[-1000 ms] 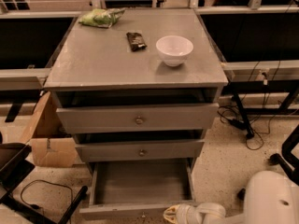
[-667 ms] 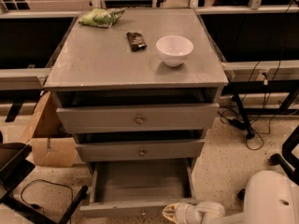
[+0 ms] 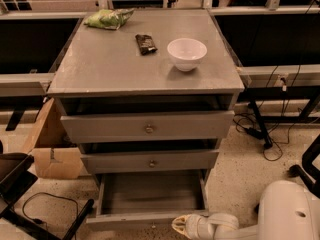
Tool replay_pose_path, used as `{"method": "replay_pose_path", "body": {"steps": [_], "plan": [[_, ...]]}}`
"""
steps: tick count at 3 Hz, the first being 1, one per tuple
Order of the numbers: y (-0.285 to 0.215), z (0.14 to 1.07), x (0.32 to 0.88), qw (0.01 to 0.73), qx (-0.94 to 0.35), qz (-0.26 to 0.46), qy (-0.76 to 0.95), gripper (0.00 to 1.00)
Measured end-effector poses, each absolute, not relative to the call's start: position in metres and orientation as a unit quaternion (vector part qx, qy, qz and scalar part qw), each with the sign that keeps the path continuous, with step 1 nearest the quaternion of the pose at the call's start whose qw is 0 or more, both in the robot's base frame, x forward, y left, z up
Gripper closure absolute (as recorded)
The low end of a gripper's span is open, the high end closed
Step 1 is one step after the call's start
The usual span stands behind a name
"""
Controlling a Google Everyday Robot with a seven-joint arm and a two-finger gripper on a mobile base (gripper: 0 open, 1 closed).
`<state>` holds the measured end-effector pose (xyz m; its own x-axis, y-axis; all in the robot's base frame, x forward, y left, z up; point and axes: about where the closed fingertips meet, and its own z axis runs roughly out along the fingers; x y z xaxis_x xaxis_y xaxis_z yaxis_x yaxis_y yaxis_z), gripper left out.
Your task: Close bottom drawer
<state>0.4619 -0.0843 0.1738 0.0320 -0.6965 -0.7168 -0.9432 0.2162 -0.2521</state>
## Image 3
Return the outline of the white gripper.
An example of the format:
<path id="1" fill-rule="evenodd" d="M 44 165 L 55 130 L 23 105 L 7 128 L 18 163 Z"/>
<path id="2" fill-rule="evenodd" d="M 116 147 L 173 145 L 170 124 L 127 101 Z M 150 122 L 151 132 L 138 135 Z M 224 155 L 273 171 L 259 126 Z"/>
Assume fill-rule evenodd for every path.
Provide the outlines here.
<path id="1" fill-rule="evenodd" d="M 181 215 L 171 223 L 172 228 L 191 240 L 207 240 L 208 230 L 206 219 L 200 215 Z"/>

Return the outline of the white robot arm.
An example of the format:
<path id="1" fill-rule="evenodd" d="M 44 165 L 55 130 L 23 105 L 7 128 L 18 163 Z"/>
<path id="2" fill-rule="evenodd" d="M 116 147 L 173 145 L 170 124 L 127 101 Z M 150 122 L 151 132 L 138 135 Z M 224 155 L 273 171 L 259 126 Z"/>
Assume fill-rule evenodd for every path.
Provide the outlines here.
<path id="1" fill-rule="evenodd" d="M 172 228 L 189 240 L 320 240 L 320 199 L 301 185 L 276 181 L 264 190 L 258 222 L 240 228 L 227 213 L 175 218 Z"/>

